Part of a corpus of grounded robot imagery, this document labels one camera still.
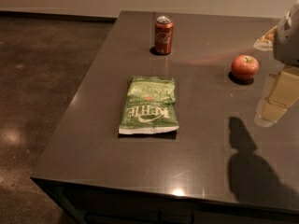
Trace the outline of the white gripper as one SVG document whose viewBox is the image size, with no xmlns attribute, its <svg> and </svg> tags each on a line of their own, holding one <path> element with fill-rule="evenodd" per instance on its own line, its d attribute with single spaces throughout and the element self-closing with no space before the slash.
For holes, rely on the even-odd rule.
<svg viewBox="0 0 299 224">
<path fill-rule="evenodd" d="M 263 85 L 254 121 L 264 128 L 276 124 L 299 100 L 299 0 L 253 47 L 261 51 L 274 49 L 276 60 L 287 64 L 278 73 L 270 73 Z"/>
</svg>

